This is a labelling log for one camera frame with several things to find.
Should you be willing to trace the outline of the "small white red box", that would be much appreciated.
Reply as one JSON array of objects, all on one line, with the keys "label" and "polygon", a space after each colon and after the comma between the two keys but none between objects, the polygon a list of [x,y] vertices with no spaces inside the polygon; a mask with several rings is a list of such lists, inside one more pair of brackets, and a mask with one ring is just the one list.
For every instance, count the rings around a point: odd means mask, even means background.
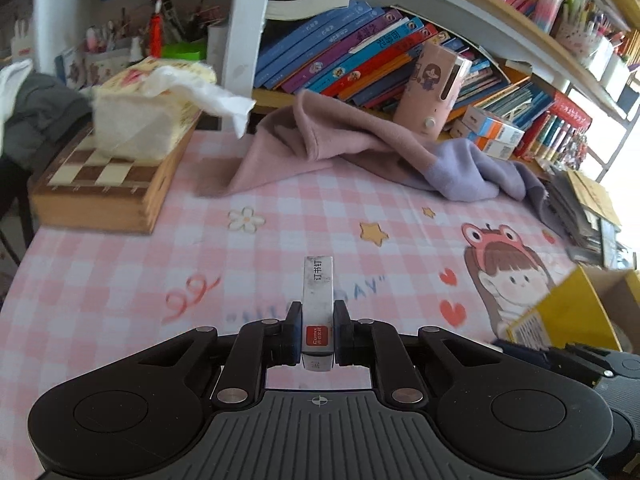
[{"label": "small white red box", "polygon": [[328,372],[334,362],[333,258],[309,256],[304,262],[302,361],[311,372]]}]

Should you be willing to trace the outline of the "yellow cardboard box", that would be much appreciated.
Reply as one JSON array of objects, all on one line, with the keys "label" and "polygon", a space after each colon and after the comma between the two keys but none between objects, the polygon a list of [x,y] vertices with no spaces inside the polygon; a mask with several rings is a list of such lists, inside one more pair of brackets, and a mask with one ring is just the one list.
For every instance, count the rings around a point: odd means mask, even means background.
[{"label": "yellow cardboard box", "polygon": [[637,353],[639,316],[637,271],[578,266],[506,329],[506,339],[537,350],[589,344]]}]

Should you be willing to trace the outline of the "pink checkered tablecloth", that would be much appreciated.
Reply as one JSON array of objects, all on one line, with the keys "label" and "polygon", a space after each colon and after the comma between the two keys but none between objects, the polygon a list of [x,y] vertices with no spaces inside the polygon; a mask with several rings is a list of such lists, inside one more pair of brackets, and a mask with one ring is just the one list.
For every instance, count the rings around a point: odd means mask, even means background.
[{"label": "pink checkered tablecloth", "polygon": [[3,478],[40,474],[27,416],[44,392],[196,326],[231,334],[280,318],[302,294],[310,255],[333,258],[336,296],[354,318],[480,341],[494,333],[463,260],[465,223],[510,226],[555,282],[573,271],[525,204],[450,202],[344,160],[242,194],[195,195],[203,159],[246,147],[230,133],[194,133],[151,235],[37,232],[1,310]]}]

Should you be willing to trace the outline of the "stack of papers books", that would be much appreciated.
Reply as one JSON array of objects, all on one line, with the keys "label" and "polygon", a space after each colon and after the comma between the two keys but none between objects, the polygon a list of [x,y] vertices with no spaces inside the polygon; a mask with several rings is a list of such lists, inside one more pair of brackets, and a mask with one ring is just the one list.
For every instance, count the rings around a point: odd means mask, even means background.
[{"label": "stack of papers books", "polygon": [[636,270],[638,259],[619,240],[620,219],[608,192],[581,172],[536,158],[544,170],[550,206],[570,239],[567,255],[574,263],[605,270]]}]

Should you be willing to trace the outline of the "red book set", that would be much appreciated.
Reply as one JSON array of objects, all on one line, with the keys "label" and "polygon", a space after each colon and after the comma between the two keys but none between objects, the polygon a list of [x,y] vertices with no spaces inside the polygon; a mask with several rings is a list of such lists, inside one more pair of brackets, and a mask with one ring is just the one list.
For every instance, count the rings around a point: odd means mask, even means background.
[{"label": "red book set", "polygon": [[513,156],[521,160],[553,162],[568,144],[587,132],[592,118],[565,94],[545,94],[544,107],[527,128]]}]

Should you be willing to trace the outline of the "pink purple cloth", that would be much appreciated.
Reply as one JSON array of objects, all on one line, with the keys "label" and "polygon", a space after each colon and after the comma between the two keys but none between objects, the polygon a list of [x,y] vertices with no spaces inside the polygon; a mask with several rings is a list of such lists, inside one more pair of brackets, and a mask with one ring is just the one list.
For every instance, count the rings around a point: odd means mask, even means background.
[{"label": "pink purple cloth", "polygon": [[203,197],[242,193],[328,169],[339,159],[384,180],[435,192],[454,202],[473,203],[506,194],[528,203],[551,231],[563,231],[541,180],[520,162],[494,159],[462,138],[427,139],[309,91],[262,118],[243,157],[203,159],[195,192]]}]

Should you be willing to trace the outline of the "white orange medicine box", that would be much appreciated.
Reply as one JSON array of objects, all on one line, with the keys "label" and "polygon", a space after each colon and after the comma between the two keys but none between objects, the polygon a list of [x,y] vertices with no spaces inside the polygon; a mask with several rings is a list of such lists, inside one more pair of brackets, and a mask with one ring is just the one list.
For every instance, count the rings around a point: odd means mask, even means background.
[{"label": "white orange medicine box", "polygon": [[507,160],[522,140],[524,131],[487,110],[470,106],[454,121],[450,134],[453,138],[471,141],[490,157]]}]

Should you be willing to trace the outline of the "wooden chess box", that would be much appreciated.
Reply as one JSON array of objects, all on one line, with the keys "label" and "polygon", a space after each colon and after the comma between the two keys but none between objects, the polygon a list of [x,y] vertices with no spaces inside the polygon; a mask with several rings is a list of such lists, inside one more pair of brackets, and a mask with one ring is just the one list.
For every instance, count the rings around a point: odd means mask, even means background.
[{"label": "wooden chess box", "polygon": [[32,188],[42,224],[57,228],[150,234],[200,118],[160,162],[105,157],[92,125],[77,133]]}]

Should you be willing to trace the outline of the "tissue pack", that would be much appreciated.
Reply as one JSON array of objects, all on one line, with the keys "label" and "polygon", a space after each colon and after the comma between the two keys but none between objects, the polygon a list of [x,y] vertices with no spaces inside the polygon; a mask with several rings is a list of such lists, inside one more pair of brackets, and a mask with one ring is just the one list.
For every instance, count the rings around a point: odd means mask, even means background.
[{"label": "tissue pack", "polygon": [[254,106],[218,86],[207,64],[149,56],[94,89],[94,142],[105,155],[162,160],[202,113],[230,119],[242,136]]}]

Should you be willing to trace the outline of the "pink cylindrical case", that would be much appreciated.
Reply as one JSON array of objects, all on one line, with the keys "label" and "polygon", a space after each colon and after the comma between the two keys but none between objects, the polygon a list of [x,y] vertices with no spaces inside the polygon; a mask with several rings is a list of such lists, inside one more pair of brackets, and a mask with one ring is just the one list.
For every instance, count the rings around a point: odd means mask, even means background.
[{"label": "pink cylindrical case", "polygon": [[447,122],[471,66],[467,58],[426,42],[393,122],[435,140]]}]

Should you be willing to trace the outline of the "white pen holder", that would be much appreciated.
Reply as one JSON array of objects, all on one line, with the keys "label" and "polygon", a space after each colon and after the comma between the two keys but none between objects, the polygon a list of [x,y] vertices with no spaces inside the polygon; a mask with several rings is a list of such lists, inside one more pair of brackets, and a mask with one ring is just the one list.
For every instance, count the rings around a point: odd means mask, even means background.
[{"label": "white pen holder", "polygon": [[626,62],[614,52],[612,42],[605,36],[597,36],[594,51],[587,61],[587,70],[614,101],[620,98],[631,74]]}]

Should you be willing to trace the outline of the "white bookshelf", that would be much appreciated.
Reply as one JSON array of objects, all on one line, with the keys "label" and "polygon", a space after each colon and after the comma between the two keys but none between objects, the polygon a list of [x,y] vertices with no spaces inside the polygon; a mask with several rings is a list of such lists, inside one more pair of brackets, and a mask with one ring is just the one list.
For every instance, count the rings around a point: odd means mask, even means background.
[{"label": "white bookshelf", "polygon": [[2,44],[15,46],[24,32],[23,52],[43,73],[89,39],[117,50],[157,28],[168,44],[207,42],[219,83],[258,100],[292,98],[293,75],[355,32],[408,36],[426,24],[524,62],[554,88],[582,92],[627,130],[638,126],[600,70],[503,0],[1,0]]}]

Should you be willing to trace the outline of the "pile of clothes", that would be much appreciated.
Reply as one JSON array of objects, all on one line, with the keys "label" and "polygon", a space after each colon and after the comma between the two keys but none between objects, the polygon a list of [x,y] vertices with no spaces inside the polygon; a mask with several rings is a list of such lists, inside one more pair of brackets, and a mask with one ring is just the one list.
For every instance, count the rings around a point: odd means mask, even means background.
[{"label": "pile of clothes", "polygon": [[1,154],[31,174],[45,170],[91,116],[87,98],[36,72],[32,61],[2,68]]}]

